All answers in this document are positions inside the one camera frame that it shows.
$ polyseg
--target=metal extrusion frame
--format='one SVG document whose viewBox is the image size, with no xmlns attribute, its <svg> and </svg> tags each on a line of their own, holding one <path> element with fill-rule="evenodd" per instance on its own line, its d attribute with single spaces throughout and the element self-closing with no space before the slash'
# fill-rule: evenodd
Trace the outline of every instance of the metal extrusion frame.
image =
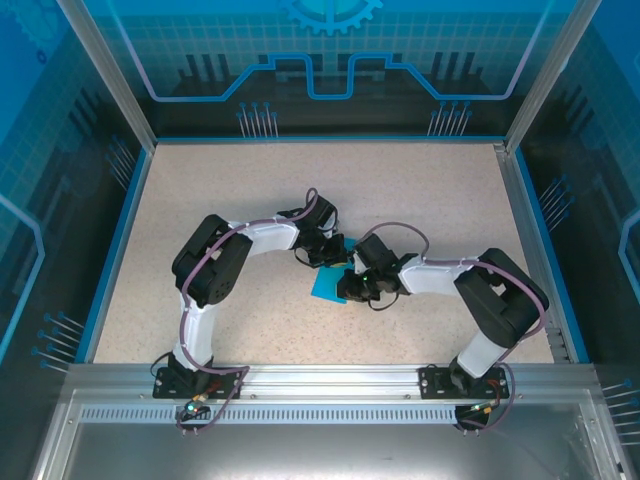
<svg viewBox="0 0 640 480">
<path fill-rule="evenodd" d="M 553 359 L 556 363 L 578 363 L 581 359 L 576 350 L 576 342 L 582 342 L 582 339 L 572 337 L 522 172 L 515 156 L 507 153 L 504 145 L 496 145 L 495 149 L 529 274 L 549 296 L 546 331 Z"/>
<path fill-rule="evenodd" d="M 57 2 L 142 148 L 153 154 L 156 136 L 89 10 L 81 0 Z"/>
<path fill-rule="evenodd" d="M 421 400 L 419 367 L 253 366 L 240 399 L 229 407 L 239 413 L 227 415 L 225 423 L 411 423 L 425 428 L 455 423 L 450 412 L 464 402 Z M 585 426 L 583 441 L 590 447 L 600 478 L 619 479 L 612 455 L 616 446 L 608 430 L 612 425 L 594 367 L 522 364 L 513 365 L 513 370 L 515 405 L 578 405 L 583 418 L 577 420 Z M 166 424 L 170 428 L 183 402 L 153 399 L 152 383 L 149 365 L 72 365 L 33 478 L 64 476 L 83 423 Z M 219 403 L 211 405 L 215 410 Z"/>
</svg>

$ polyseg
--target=blue square block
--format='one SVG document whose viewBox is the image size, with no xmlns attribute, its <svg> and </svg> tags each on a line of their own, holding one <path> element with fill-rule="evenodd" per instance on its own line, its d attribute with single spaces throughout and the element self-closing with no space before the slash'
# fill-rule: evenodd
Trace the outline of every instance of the blue square block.
<svg viewBox="0 0 640 480">
<path fill-rule="evenodd" d="M 344 239 L 344 246 L 347 250 L 353 250 L 355 244 L 356 241 L 353 238 Z M 318 269 L 316 283 L 311 289 L 311 295 L 331 302 L 347 303 L 346 300 L 338 297 L 336 286 L 338 285 L 338 281 L 343 277 L 344 271 L 352 266 L 351 262 L 349 262 L 342 267 L 320 267 Z"/>
</svg>

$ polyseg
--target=blue border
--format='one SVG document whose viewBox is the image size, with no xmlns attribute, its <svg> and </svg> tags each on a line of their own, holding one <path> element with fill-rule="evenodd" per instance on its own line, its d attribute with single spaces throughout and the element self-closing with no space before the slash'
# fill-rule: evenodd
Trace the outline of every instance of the blue border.
<svg viewBox="0 0 640 480">
<path fill-rule="evenodd" d="M 533 188 L 533 182 L 531 181 L 531 176 L 529 175 L 529 169 L 527 168 L 527 164 L 524 160 L 524 155 L 522 154 L 520 147 L 518 147 L 518 149 L 516 150 L 516 161 L 518 162 L 518 167 L 520 168 L 520 172 L 522 173 L 524 187 L 526 189 L 527 196 L 529 197 L 531 208 L 533 209 L 533 215 L 535 217 L 538 230 L 540 231 L 542 246 L 544 247 L 547 258 L 549 259 L 551 273 L 558 289 L 558 296 L 560 297 L 562 309 L 564 310 L 564 314 L 567 318 L 567 326 L 569 327 L 569 334 L 571 335 L 571 341 L 573 342 L 576 356 L 578 357 L 578 361 L 580 363 L 589 363 L 589 355 L 587 354 L 587 349 L 584 345 L 584 340 L 582 339 L 582 333 L 580 332 L 580 327 L 578 326 L 578 319 L 576 318 L 576 314 L 573 311 L 573 306 L 571 305 L 571 300 L 569 299 L 569 292 L 567 291 L 567 285 L 564 283 L 564 278 L 562 278 L 562 273 L 560 272 L 558 257 L 556 257 L 556 252 L 551 242 L 551 236 L 549 235 L 547 226 L 544 223 L 544 217 L 542 216 L 540 203 L 538 202 L 538 197 L 536 196 L 536 192 Z"/>
<path fill-rule="evenodd" d="M 115 288 L 119 267 L 122 263 L 127 242 L 129 241 L 129 235 L 131 235 L 133 220 L 136 216 L 138 205 L 140 204 L 142 190 L 144 189 L 150 166 L 151 156 L 147 154 L 146 150 L 142 149 L 138 156 L 133 176 L 131 177 L 129 190 L 124 199 L 120 218 L 118 219 L 118 224 L 116 225 L 116 230 L 111 240 L 111 246 L 109 247 L 109 253 L 107 254 L 102 274 L 100 275 L 100 281 L 98 282 L 98 287 L 96 288 L 96 293 L 91 303 L 87 323 L 85 324 L 80 345 L 76 352 L 76 363 L 86 363 L 90 360 L 88 357 L 92 355 L 92 346 L 95 344 L 97 336 L 102 332 L 104 318 L 109 308 L 109 302 L 113 294 L 113 289 Z"/>
<path fill-rule="evenodd" d="M 127 50 L 129 51 L 129 55 L 131 55 L 131 59 L 135 64 L 140 78 L 149 93 L 149 96 L 160 103 L 208 103 L 208 102 L 226 102 L 231 95 L 233 95 L 238 88 L 253 74 L 257 71 L 275 71 L 276 70 L 276 62 L 278 60 L 302 60 L 305 63 L 305 71 L 306 71 L 306 80 L 307 80 L 307 93 L 310 98 L 313 100 L 348 100 L 351 98 L 354 92 L 354 84 L 356 78 L 355 64 L 358 60 L 362 59 L 380 59 L 384 60 L 384 67 L 387 70 L 406 70 L 427 92 L 429 92 L 433 98 L 436 100 L 493 100 L 500 101 L 506 100 L 511 96 L 513 91 L 516 88 L 518 80 L 520 79 L 520 75 L 524 70 L 527 61 L 529 60 L 529 56 L 533 51 L 534 46 L 538 41 L 538 37 L 542 28 L 544 27 L 547 17 L 551 13 L 553 6 L 556 0 L 549 0 L 545 10 L 542 12 L 540 19 L 538 20 L 538 24 L 536 25 L 535 30 L 533 31 L 531 38 L 525 48 L 520 61 L 518 62 L 518 66 L 515 69 L 515 72 L 509 82 L 507 90 L 503 94 L 493 95 L 493 94 L 443 94 L 439 93 L 431 83 L 425 78 L 425 76 L 420 73 L 420 71 L 416 68 L 416 66 L 412 63 L 405 62 L 395 62 L 393 60 L 393 52 L 359 52 L 354 53 L 349 57 L 347 62 L 347 90 L 345 93 L 339 94 L 319 94 L 315 91 L 314 85 L 314 72 L 313 72 L 313 61 L 311 57 L 306 53 L 300 52 L 291 52 L 291 53 L 270 53 L 267 54 L 267 63 L 264 64 L 253 64 L 249 65 L 240 76 L 227 88 L 227 90 L 222 95 L 217 96 L 199 96 L 199 97 L 163 97 L 159 96 L 151 84 L 151 80 L 149 79 L 144 66 L 142 65 L 142 61 L 138 56 L 136 49 L 133 46 L 133 42 L 129 38 L 127 34 L 127 30 L 122 24 L 120 16 L 116 12 L 115 6 L 111 0 L 107 0 L 107 5 L 109 10 L 111 11 L 111 16 L 113 17 L 113 21 L 118 28 L 120 35 L 122 36 L 122 40 L 125 43 Z"/>
<path fill-rule="evenodd" d="M 2 341 L 0 342 L 0 365 L 4 360 L 4 357 L 7 353 L 7 349 L 9 348 L 9 344 L 11 343 L 11 339 L 13 338 L 13 334 L 18 327 L 18 322 L 22 317 L 22 312 L 24 311 L 24 307 L 27 304 L 27 300 L 29 299 L 29 295 L 31 294 L 31 290 L 33 289 L 33 285 L 36 283 L 36 279 L 38 278 L 38 273 L 40 273 L 40 269 L 42 268 L 42 263 L 44 262 L 45 252 L 44 252 L 44 241 L 42 240 L 42 231 L 40 230 L 40 225 L 38 222 L 31 217 L 28 213 L 20 210 L 11 200 L 9 200 L 4 195 L 0 194 L 0 205 L 5 207 L 11 213 L 13 213 L 18 220 L 20 220 L 23 224 L 25 224 L 29 229 L 33 232 L 33 237 L 36 242 L 36 249 L 38 250 L 38 256 L 31 267 L 31 272 L 29 273 L 29 277 L 22 289 L 22 293 L 20 294 L 20 298 L 18 299 L 18 303 L 16 304 L 16 308 L 13 310 L 11 314 L 11 319 L 9 320 L 9 325 L 7 325 L 7 329 L 2 336 Z"/>
<path fill-rule="evenodd" d="M 503 143 L 504 137 L 500 135 L 469 135 L 469 136 L 441 136 L 428 135 L 346 135 L 346 136 L 313 136 L 313 137 L 159 137 L 158 142 L 163 143 L 313 143 L 313 142 L 424 142 L 431 143 Z"/>
</svg>

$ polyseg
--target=enclosure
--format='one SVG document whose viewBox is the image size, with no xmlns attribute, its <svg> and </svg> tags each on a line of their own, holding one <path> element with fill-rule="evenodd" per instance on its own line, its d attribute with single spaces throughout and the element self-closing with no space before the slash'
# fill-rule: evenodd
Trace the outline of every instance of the enclosure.
<svg viewBox="0 0 640 480">
<path fill-rule="evenodd" d="M 3 478 L 636 478 L 638 18 L 622 0 L 0 3 Z M 185 399 L 154 398 L 152 365 L 179 338 L 174 258 L 207 215 L 303 210 L 309 187 L 347 248 L 405 222 L 429 258 L 499 248 L 544 291 L 499 428 L 460 428 L 479 399 L 427 398 L 419 376 L 478 330 L 463 298 L 374 312 L 336 296 L 350 264 L 291 251 L 248 259 L 218 310 L 238 395 L 209 400 L 210 431 L 175 428 Z"/>
</svg>

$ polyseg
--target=robotic arm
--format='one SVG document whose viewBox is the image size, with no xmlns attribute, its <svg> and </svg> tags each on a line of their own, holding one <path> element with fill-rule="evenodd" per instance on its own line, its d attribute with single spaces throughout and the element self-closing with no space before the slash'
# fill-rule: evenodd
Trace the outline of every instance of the robotic arm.
<svg viewBox="0 0 640 480">
<path fill-rule="evenodd" d="M 500 275 L 473 266 L 473 260 L 495 266 L 524 284 L 546 310 L 542 290 L 501 250 L 491 248 L 479 257 L 460 261 L 428 261 L 418 254 L 398 258 L 372 234 L 350 253 L 354 268 L 338 282 L 338 296 L 356 302 L 379 301 L 384 291 L 396 295 L 459 294 L 479 331 L 449 367 L 451 386 L 468 395 L 478 379 L 514 348 L 538 320 L 532 299 Z"/>
<path fill-rule="evenodd" d="M 195 363 L 205 366 L 212 363 L 211 338 L 219 305 L 233 289 L 247 258 L 274 250 L 302 249 L 313 268 L 344 264 L 350 258 L 353 268 L 345 270 L 337 285 L 338 296 L 350 301 L 379 301 L 382 292 L 395 294 L 396 299 L 420 293 L 460 295 L 479 331 L 447 371 L 437 374 L 436 392 L 439 395 L 451 392 L 451 398 L 475 394 L 474 388 L 482 386 L 482 379 L 486 380 L 491 367 L 538 320 L 539 305 L 545 310 L 549 306 L 542 290 L 501 250 L 489 249 L 479 257 L 452 262 L 427 260 L 415 253 L 398 258 L 377 235 L 371 234 L 347 253 L 343 235 L 337 234 L 337 210 L 330 202 L 318 195 L 311 210 L 300 218 L 302 211 L 297 208 L 278 212 L 274 217 L 277 222 L 248 225 L 231 235 L 195 275 L 187 290 L 191 301 L 184 328 L 184 346 Z M 217 215 L 202 221 L 173 262 L 178 289 L 183 288 L 210 248 L 239 225 Z M 474 261 L 507 272 L 519 285 L 474 266 Z M 537 298 L 538 306 L 531 296 Z M 198 371 L 194 362 L 185 357 L 180 340 L 169 355 L 168 367 L 190 392 L 203 391 L 211 381 L 208 374 Z"/>
<path fill-rule="evenodd" d="M 302 249 L 307 252 L 312 267 L 347 262 L 344 236 L 336 234 L 336 208 L 318 196 L 315 206 L 304 218 L 287 221 L 287 218 L 294 218 L 301 211 L 298 208 L 278 212 L 274 217 L 277 223 L 249 226 L 232 235 L 194 277 L 188 288 L 191 302 L 185 326 L 185 343 L 197 363 L 207 365 L 213 359 L 211 338 L 220 302 L 231 293 L 249 257 L 275 250 Z M 209 215 L 202 221 L 171 267 L 178 289 L 182 289 L 186 278 L 211 246 L 238 225 L 241 224 L 226 222 L 217 215 Z M 184 311 L 182 297 L 181 307 Z M 197 370 L 185 357 L 179 340 L 169 364 L 178 370 Z M 188 376 L 188 372 L 183 371 L 183 374 Z"/>
</svg>

